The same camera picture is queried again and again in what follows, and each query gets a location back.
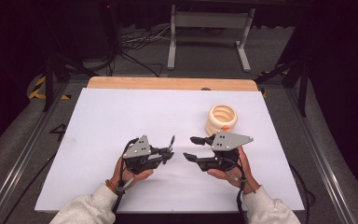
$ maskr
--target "gray carpet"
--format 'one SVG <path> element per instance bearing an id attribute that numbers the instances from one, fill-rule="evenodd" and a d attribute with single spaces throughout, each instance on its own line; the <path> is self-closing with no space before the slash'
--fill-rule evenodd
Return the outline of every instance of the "gray carpet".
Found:
<path id="1" fill-rule="evenodd" d="M 161 39 L 143 49 L 131 50 L 127 53 L 142 63 L 162 63 L 162 77 L 255 78 L 258 73 L 273 69 L 292 32 L 292 28 L 252 29 L 245 45 L 245 51 L 252 67 L 251 73 L 242 71 L 237 51 L 234 48 L 234 42 L 238 40 L 236 36 L 241 36 L 241 32 L 236 30 L 225 30 L 220 35 L 211 35 L 204 31 L 190 29 L 179 32 L 176 64 L 173 71 L 168 71 L 165 67 L 169 50 L 168 40 Z M 86 66 L 93 66 L 96 63 L 100 62 L 89 61 Z M 159 71 L 159 65 L 150 65 L 149 67 L 156 72 Z M 107 74 L 105 69 L 98 71 L 98 73 L 103 76 Z M 117 56 L 113 76 L 151 77 L 153 74 L 141 65 L 128 62 Z M 65 94 L 72 95 L 72 99 L 60 100 L 53 111 L 46 128 L 42 132 L 41 139 L 35 144 L 34 154 L 0 216 L 0 223 L 3 222 L 8 211 L 14 206 L 14 202 L 20 197 L 37 171 L 58 149 L 59 135 L 49 133 L 49 131 L 62 123 L 68 124 L 80 90 L 87 85 L 87 79 L 84 77 L 83 75 L 74 76 L 66 87 Z M 316 204 L 310 209 L 310 223 L 341 223 L 310 153 L 308 139 L 299 125 L 295 110 L 289 104 L 287 92 L 277 84 L 280 79 L 281 77 L 274 77 L 268 82 L 269 84 L 263 85 L 267 91 L 265 100 L 287 160 L 300 172 L 307 187 L 316 196 Z M 0 188 L 42 115 L 43 106 L 44 100 L 33 99 L 2 135 L 0 139 Z M 358 183 L 342 159 L 326 127 L 312 88 L 309 88 L 306 109 L 308 121 L 315 133 L 315 139 L 324 150 L 325 156 L 336 175 L 337 182 L 341 186 L 349 207 L 358 222 Z M 54 217 L 54 214 L 34 211 L 36 199 L 41 191 L 40 186 L 46 178 L 48 168 L 49 166 L 25 193 L 8 223 L 48 223 Z M 305 202 L 302 186 L 298 184 L 298 188 L 303 196 L 303 202 Z M 304 223 L 305 212 L 300 211 L 296 214 Z"/>

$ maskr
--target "person's right hand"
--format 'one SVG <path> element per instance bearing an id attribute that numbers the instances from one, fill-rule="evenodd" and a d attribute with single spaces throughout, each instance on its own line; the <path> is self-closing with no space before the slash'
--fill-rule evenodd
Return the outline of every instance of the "person's right hand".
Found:
<path id="1" fill-rule="evenodd" d="M 260 188 L 260 185 L 257 183 L 257 181 L 252 176 L 251 167 L 249 165 L 248 158 L 243 151 L 242 147 L 238 147 L 238 151 L 240 153 L 240 158 L 238 159 L 238 165 L 242 166 L 242 170 L 245 172 L 245 177 L 247 179 L 247 184 L 245 184 L 245 187 L 243 188 L 243 193 L 250 193 L 254 190 L 257 190 Z M 230 173 L 235 175 L 237 178 L 241 179 L 241 171 L 239 168 L 234 167 L 232 170 L 229 170 Z M 228 181 L 232 186 L 240 188 L 241 183 L 235 181 L 230 175 L 228 175 L 226 172 L 216 169 L 209 169 L 208 175 L 212 175 L 218 179 L 223 179 Z"/>

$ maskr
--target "hand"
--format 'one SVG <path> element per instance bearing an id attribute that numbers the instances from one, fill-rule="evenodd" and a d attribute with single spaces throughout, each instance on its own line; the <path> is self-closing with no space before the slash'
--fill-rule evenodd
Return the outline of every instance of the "hand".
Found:
<path id="1" fill-rule="evenodd" d="M 113 184 L 113 186 L 115 186 L 117 184 L 117 182 L 120 180 L 120 166 L 121 166 L 121 161 L 123 160 L 122 157 L 118 158 L 118 161 L 116 163 L 116 168 L 115 168 L 115 172 L 113 173 L 112 178 L 110 179 L 110 182 Z M 148 178 L 150 175 L 153 174 L 153 170 L 145 170 L 143 172 L 141 172 L 138 175 L 133 174 L 131 171 L 126 169 L 126 163 L 123 162 L 123 181 L 124 183 L 126 183 L 127 181 L 129 181 L 132 177 L 134 177 L 134 179 L 132 180 L 131 184 L 130 184 L 130 188 L 132 186 L 134 186 L 138 181 L 140 180 L 144 180 L 146 178 Z"/>
<path id="2" fill-rule="evenodd" d="M 254 190 L 257 190 L 260 188 L 260 185 L 257 183 L 257 181 L 252 176 L 251 167 L 249 165 L 248 158 L 243 151 L 242 147 L 238 147 L 238 151 L 240 153 L 240 159 L 238 160 L 238 165 L 242 166 L 242 170 L 245 172 L 245 176 L 247 179 L 247 184 L 245 184 L 245 187 L 243 188 L 243 193 L 250 193 Z M 229 170 L 230 173 L 235 175 L 237 178 L 241 179 L 241 171 L 239 168 L 234 167 L 232 170 Z M 209 169 L 208 175 L 212 175 L 218 179 L 223 179 L 228 181 L 232 186 L 240 188 L 241 183 L 235 181 L 230 175 L 228 175 L 226 172 L 216 169 Z"/>

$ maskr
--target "desk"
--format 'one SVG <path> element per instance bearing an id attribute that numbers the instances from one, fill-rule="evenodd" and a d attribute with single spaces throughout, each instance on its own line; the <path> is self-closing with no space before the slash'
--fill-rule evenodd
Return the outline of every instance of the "desk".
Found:
<path id="1" fill-rule="evenodd" d="M 193 91 L 204 87 L 215 91 Z M 221 103 L 237 109 L 235 132 L 255 139 L 245 151 L 259 182 L 272 197 L 303 210 L 269 112 L 256 90 L 252 80 L 93 77 L 80 94 L 35 210 L 54 212 L 75 196 L 92 193 L 112 175 L 117 158 L 134 137 L 147 134 L 153 147 L 166 147 L 175 134 L 173 158 L 130 189 L 117 211 L 237 212 L 237 189 L 201 172 L 182 155 L 213 155 L 189 137 L 206 136 L 207 111 Z"/>

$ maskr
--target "person's left hand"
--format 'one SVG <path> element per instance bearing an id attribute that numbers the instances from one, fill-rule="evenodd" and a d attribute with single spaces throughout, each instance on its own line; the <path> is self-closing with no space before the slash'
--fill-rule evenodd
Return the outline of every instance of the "person's left hand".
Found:
<path id="1" fill-rule="evenodd" d="M 110 179 L 110 182 L 113 184 L 113 186 L 115 186 L 117 184 L 117 182 L 120 180 L 120 166 L 121 166 L 121 161 L 122 161 L 122 157 L 120 157 L 116 163 L 116 168 L 115 168 L 115 172 L 113 173 L 112 178 Z M 134 179 L 132 180 L 131 184 L 130 184 L 130 188 L 132 186 L 134 186 L 138 181 L 140 180 L 144 180 L 148 177 L 150 177 L 153 174 L 153 170 L 145 170 L 143 172 L 141 172 L 138 175 L 133 174 L 131 171 L 126 169 L 126 163 L 123 162 L 123 181 L 124 183 L 126 183 L 127 181 L 129 181 L 132 177 L 134 177 Z"/>

